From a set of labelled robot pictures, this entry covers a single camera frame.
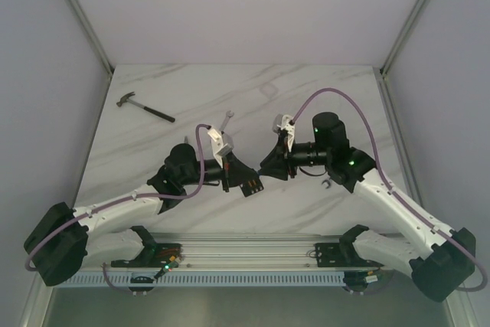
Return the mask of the black fuse box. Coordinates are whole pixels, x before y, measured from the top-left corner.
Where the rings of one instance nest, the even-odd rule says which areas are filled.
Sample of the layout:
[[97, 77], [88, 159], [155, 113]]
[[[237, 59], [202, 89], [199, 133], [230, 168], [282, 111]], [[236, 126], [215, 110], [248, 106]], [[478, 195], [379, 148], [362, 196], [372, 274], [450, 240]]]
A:
[[245, 198], [257, 194], [264, 189], [262, 182], [259, 179], [246, 181], [240, 185], [240, 190]]

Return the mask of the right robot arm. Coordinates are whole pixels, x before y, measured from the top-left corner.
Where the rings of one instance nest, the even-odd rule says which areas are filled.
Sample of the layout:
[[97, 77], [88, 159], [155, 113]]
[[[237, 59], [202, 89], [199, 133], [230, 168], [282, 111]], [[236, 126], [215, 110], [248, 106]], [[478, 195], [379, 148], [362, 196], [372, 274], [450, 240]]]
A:
[[260, 164], [261, 175], [286, 181], [303, 166], [324, 167], [333, 182], [385, 213], [404, 237], [391, 239], [357, 225], [340, 239], [342, 261], [390, 267], [411, 278], [427, 298], [444, 301], [475, 271], [473, 233], [454, 230], [397, 188], [372, 157], [351, 146], [337, 114], [315, 115], [312, 127], [314, 142], [297, 143], [292, 117], [278, 115], [273, 123], [278, 140]]

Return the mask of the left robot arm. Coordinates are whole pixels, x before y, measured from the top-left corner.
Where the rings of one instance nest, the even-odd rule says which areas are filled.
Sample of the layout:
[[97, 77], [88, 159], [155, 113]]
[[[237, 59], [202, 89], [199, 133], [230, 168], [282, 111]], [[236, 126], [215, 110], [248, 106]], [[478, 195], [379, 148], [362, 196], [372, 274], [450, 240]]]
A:
[[24, 242], [25, 267], [46, 286], [64, 283], [84, 267], [129, 263], [149, 267], [157, 245], [144, 223], [194, 197], [204, 185], [239, 188], [249, 197], [263, 190], [254, 169], [230, 150], [214, 159], [199, 158], [202, 148], [174, 146], [163, 166], [144, 185], [126, 195], [77, 208], [52, 205]]

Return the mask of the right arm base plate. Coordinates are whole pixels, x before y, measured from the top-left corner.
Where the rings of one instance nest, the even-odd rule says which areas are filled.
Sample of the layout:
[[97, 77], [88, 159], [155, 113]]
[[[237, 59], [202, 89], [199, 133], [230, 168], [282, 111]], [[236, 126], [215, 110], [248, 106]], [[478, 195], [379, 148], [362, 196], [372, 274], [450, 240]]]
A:
[[372, 260], [360, 258], [352, 247], [343, 247], [340, 243], [317, 243], [313, 249], [318, 267], [374, 267], [383, 265]]

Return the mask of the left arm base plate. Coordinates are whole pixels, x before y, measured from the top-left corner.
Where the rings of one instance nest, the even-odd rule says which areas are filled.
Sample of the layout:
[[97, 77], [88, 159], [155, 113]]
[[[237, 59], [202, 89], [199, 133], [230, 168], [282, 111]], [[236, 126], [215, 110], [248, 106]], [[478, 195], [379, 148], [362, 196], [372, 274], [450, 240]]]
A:
[[133, 260], [114, 260], [113, 268], [161, 268], [181, 255], [181, 244], [163, 243], [145, 247]]

